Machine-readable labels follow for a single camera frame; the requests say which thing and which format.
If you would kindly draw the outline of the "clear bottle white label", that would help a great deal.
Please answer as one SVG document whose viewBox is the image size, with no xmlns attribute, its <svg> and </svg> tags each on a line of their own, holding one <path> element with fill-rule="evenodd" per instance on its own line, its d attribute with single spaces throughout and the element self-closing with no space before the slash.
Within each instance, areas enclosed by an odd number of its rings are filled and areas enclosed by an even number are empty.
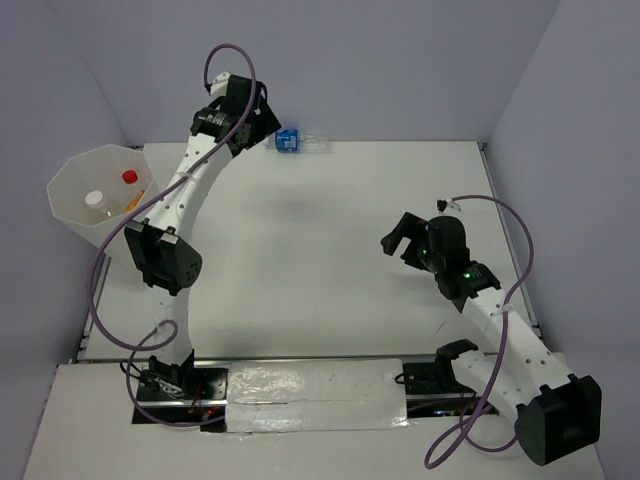
<svg viewBox="0 0 640 480">
<path fill-rule="evenodd" d="M 109 202 L 104 195 L 104 193 L 100 190 L 93 190 L 86 194 L 85 196 L 85 204 L 86 206 L 94 211 L 98 211 L 100 215 L 104 218 L 111 218 L 112 211 L 109 205 Z"/>
</svg>

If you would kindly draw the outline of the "orange juice bottle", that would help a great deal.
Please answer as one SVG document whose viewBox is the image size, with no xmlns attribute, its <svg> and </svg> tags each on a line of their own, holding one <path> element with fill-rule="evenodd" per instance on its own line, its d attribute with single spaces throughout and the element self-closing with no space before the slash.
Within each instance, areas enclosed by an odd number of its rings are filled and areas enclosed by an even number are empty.
<svg viewBox="0 0 640 480">
<path fill-rule="evenodd" d="M 136 206 L 139 204 L 139 202 L 141 201 L 141 199 L 144 197 L 145 191 L 144 190 L 140 190 L 135 196 L 134 198 L 130 201 L 130 203 L 127 205 L 125 211 L 126 212 L 130 212 L 133 211 Z"/>
</svg>

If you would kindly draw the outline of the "clear bottle red cap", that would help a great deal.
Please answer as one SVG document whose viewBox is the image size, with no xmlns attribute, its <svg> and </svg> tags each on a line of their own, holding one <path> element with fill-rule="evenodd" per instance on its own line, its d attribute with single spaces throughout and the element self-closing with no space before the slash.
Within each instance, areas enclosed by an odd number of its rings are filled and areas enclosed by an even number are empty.
<svg viewBox="0 0 640 480">
<path fill-rule="evenodd" d="M 121 178 L 124 182 L 126 190 L 131 194 L 138 194 L 140 191 L 144 191 L 138 173 L 135 170 L 124 171 L 121 175 Z"/>
</svg>

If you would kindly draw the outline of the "clear bottle blue label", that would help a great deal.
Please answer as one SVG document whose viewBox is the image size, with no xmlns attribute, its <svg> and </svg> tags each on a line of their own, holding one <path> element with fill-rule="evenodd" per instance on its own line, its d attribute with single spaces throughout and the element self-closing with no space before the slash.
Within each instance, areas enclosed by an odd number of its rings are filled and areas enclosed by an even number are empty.
<svg viewBox="0 0 640 480">
<path fill-rule="evenodd" d="M 266 148 L 286 154 L 325 154 L 331 151 L 331 142 L 323 131 L 282 129 L 267 139 Z"/>
</svg>

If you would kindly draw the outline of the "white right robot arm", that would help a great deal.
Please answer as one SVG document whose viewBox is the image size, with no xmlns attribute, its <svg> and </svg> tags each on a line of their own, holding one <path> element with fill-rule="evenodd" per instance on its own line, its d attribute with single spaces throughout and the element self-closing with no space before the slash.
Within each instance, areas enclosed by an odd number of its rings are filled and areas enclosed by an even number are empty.
<svg viewBox="0 0 640 480">
<path fill-rule="evenodd" d="M 516 442 L 539 466 L 600 438 L 602 391 L 591 376 L 576 376 L 510 306 L 497 277 L 473 260 L 462 222 L 406 212 L 380 244 L 403 262 L 434 276 L 439 292 L 497 350 L 488 357 L 470 340 L 437 349 L 431 364 L 410 363 L 396 377 L 407 393 L 462 388 L 479 394 L 514 426 Z"/>
</svg>

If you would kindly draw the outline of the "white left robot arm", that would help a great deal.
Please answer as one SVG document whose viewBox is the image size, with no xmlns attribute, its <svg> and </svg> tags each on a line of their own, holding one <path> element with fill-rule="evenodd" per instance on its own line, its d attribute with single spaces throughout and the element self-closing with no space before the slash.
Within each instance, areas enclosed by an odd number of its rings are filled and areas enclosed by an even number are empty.
<svg viewBox="0 0 640 480">
<path fill-rule="evenodd" d="M 195 388 L 194 349 L 189 337 L 190 289 L 203 260 L 189 239 L 203 203 L 222 170 L 243 151 L 280 128 L 260 81 L 222 74 L 211 86 L 213 101 L 194 114 L 183 158 L 170 180 L 171 192 L 124 236 L 148 287 L 157 331 L 149 378 L 173 398 Z"/>
</svg>

